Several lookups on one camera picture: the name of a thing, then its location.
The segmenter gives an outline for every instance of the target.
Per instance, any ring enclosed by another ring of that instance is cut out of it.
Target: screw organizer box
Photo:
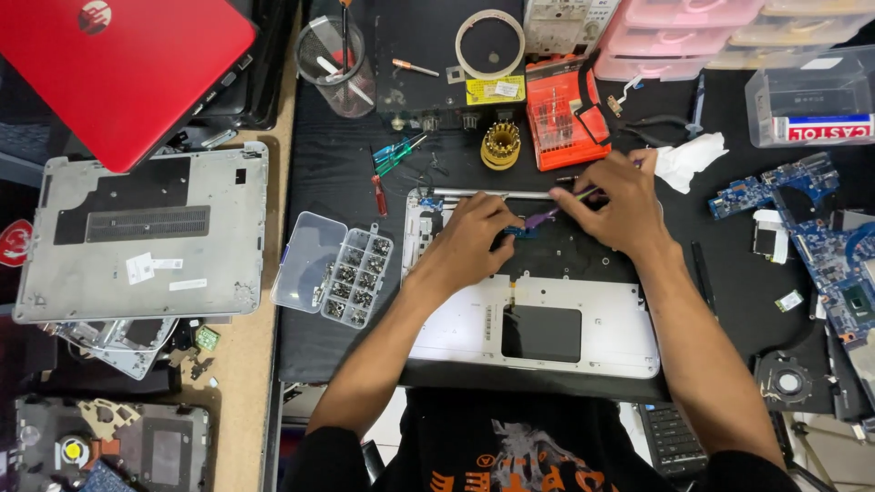
[[[362,329],[374,312],[377,294],[395,245],[369,231],[310,212],[297,217],[270,292],[278,306]]]

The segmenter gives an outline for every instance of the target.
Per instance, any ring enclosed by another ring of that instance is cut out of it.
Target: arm
[[[444,230],[416,262],[374,331],[328,384],[306,433],[341,427],[363,437],[392,398],[419,330],[452,294],[494,274],[514,254],[514,236],[490,253],[505,227],[522,227],[504,201],[483,192],[460,200]]]
[[[640,171],[630,159],[643,161]],[[668,390],[708,454],[747,451],[784,468],[766,405],[739,353],[693,285],[683,250],[654,193],[656,151],[612,152],[576,189],[594,183],[611,202],[594,212],[561,188],[550,194],[581,227],[635,264],[659,340]]]

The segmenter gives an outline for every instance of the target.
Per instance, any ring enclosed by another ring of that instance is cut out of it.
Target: red laptop lid
[[[6,2],[0,54],[113,172],[158,142],[249,49],[226,0]]]

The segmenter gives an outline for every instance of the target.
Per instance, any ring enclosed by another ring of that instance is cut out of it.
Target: red-handled screwdriver
[[[386,208],[386,194],[382,191],[382,182],[380,175],[377,174],[377,163],[374,160],[374,149],[370,145],[367,146],[369,156],[371,157],[371,165],[374,167],[374,176],[371,176],[371,183],[374,184],[374,197],[377,199],[377,212],[380,217],[389,216],[389,209]]]

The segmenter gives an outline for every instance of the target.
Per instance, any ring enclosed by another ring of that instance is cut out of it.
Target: person
[[[640,169],[633,161],[642,161]],[[709,456],[699,491],[796,491],[759,390],[699,296],[654,192],[655,150],[612,152],[575,185],[610,202],[593,211],[550,195],[584,231],[625,253],[647,294],[668,390]],[[285,492],[661,492],[674,490],[633,449],[615,403],[485,390],[411,389],[395,458],[370,485],[360,440],[380,417],[423,323],[454,292],[514,254],[522,220],[482,192],[461,200],[374,330],[341,365],[314,410]]]

